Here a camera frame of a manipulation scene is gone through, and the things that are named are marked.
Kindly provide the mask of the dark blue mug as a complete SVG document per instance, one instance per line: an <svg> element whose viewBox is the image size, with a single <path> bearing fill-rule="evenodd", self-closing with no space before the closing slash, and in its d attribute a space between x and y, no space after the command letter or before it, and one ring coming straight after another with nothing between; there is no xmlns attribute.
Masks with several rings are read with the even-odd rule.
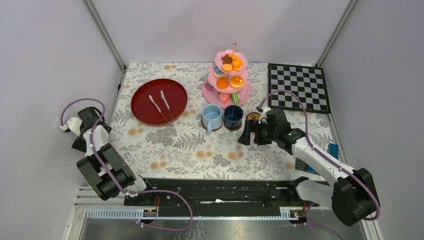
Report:
<svg viewBox="0 0 424 240"><path fill-rule="evenodd" d="M229 105L224 110L223 123L226 125L238 125L242 123L244 112L238 105Z"/></svg>

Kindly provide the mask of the light blue mug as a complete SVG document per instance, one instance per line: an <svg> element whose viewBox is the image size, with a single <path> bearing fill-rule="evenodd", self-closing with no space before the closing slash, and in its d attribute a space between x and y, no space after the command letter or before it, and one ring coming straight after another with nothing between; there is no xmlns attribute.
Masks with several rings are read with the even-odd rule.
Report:
<svg viewBox="0 0 424 240"><path fill-rule="evenodd" d="M210 120L213 120L213 119L218 118L218 117L223 118L222 109L217 104L213 104L213 103L208 104L203 108L203 110L201 112L201 117L207 118L207 119L210 119Z"/></svg>

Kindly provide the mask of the orange pancake stack toy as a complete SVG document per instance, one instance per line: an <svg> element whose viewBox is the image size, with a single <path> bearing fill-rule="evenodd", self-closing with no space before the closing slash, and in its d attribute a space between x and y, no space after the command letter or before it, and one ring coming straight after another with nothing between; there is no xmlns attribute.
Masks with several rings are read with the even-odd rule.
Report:
<svg viewBox="0 0 424 240"><path fill-rule="evenodd" d="M229 83L231 85L232 88L234 89L240 89L244 86L245 84L245 79L241 76L233 76L230 80Z"/></svg>

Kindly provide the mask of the orange round cookie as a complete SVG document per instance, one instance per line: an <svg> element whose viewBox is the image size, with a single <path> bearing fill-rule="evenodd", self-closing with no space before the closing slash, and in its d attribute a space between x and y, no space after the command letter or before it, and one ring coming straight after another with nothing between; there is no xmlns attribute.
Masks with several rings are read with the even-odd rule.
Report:
<svg viewBox="0 0 424 240"><path fill-rule="evenodd" d="M221 77L216 81L216 86L219 89L226 89L230 85L229 81L225 77Z"/></svg>

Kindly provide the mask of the round orange cracker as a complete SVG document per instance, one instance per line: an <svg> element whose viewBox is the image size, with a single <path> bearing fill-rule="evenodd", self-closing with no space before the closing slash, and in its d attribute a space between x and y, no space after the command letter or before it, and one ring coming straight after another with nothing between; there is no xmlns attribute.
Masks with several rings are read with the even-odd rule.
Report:
<svg viewBox="0 0 424 240"><path fill-rule="evenodd" d="M225 63L222 65L222 70L226 73L230 73L233 70L233 66L230 63Z"/></svg>

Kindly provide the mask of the blue frosted donut toy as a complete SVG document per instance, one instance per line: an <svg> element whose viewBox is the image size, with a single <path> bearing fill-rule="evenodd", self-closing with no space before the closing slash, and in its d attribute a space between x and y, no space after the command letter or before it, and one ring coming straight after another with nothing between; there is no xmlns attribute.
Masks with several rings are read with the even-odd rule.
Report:
<svg viewBox="0 0 424 240"><path fill-rule="evenodd" d="M212 74L217 78L225 78L228 74L221 71L216 65L213 67Z"/></svg>

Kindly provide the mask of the orange flower cookie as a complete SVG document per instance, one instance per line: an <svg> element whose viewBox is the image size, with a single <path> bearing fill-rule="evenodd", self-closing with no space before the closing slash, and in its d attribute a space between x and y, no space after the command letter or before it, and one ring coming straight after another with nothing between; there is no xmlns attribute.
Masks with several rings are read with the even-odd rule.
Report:
<svg viewBox="0 0 424 240"><path fill-rule="evenodd" d="M243 61L241 59L236 59L232 61L233 68L240 68L243 65Z"/></svg>

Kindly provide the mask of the brown star cookie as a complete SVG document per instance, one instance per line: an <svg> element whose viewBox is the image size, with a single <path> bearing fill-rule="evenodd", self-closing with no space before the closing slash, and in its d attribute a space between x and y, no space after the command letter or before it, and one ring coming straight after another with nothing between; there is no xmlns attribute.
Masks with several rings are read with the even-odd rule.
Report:
<svg viewBox="0 0 424 240"><path fill-rule="evenodd" d="M223 65L232 65L233 62L233 56L229 54L225 54L222 58L222 64Z"/></svg>

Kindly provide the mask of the dark red round tray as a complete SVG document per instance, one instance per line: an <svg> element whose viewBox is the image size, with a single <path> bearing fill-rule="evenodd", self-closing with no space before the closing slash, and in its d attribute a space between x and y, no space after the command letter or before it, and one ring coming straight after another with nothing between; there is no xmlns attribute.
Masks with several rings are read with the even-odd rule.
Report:
<svg viewBox="0 0 424 240"><path fill-rule="evenodd" d="M150 126L168 125L177 120L188 104L188 94L175 80L159 78L148 81L133 94L130 107L134 117Z"/></svg>

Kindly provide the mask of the dark brown wooden coaster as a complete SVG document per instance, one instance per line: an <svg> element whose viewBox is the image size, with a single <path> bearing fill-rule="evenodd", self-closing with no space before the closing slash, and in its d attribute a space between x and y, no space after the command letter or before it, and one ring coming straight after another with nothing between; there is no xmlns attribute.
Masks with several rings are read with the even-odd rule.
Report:
<svg viewBox="0 0 424 240"><path fill-rule="evenodd" d="M227 124L224 124L224 127L226 129L230 130L230 131L237 131L237 130L239 130L242 127L242 125L243 125L242 123L240 123L238 125L234 125L234 124L227 125Z"/></svg>

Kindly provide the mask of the light brown wooden coaster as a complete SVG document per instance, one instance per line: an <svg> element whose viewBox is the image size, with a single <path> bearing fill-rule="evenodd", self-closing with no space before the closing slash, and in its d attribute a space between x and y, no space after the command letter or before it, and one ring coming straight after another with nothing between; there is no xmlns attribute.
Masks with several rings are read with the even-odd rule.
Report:
<svg viewBox="0 0 424 240"><path fill-rule="evenodd" d="M208 134L210 134L211 132L219 130L223 126L223 118L221 116L214 119L203 117L201 120L201 126Z"/></svg>

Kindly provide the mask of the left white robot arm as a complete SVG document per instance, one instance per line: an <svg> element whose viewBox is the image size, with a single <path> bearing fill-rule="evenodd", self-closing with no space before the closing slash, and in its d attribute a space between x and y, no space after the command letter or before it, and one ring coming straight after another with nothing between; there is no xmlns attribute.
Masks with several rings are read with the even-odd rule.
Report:
<svg viewBox="0 0 424 240"><path fill-rule="evenodd" d="M142 205L152 204L155 200L154 190L147 187L142 177L133 173L109 143L112 128L105 123L104 118L100 119L91 133L101 111L90 106L80 110L77 115L70 118L66 125L77 135L71 147L84 153L76 166L94 192L104 201L119 195L121 191L109 176L110 171L124 190L136 192L135 197Z"/></svg>

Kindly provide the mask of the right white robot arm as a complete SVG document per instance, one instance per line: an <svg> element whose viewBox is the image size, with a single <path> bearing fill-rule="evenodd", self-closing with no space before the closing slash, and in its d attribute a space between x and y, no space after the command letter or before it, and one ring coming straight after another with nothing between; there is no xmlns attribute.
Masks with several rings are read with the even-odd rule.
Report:
<svg viewBox="0 0 424 240"><path fill-rule="evenodd" d="M240 144L277 146L296 157L324 178L326 184L308 177L299 177L288 185L287 201L299 206L304 201L331 209L346 226L359 221L373 221L381 213L381 205L371 173L365 168L354 169L339 161L310 139L306 130L292 128L282 109L265 108L261 114L250 113L245 119Z"/></svg>

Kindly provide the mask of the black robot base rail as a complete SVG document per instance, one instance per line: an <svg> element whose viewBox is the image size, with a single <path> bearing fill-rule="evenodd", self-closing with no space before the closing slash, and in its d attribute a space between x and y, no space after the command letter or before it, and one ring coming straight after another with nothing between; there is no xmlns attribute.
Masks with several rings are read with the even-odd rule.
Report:
<svg viewBox="0 0 424 240"><path fill-rule="evenodd" d="M304 210L287 180L149 178L152 193L126 197L125 206L153 207L160 217L277 217L280 208Z"/></svg>

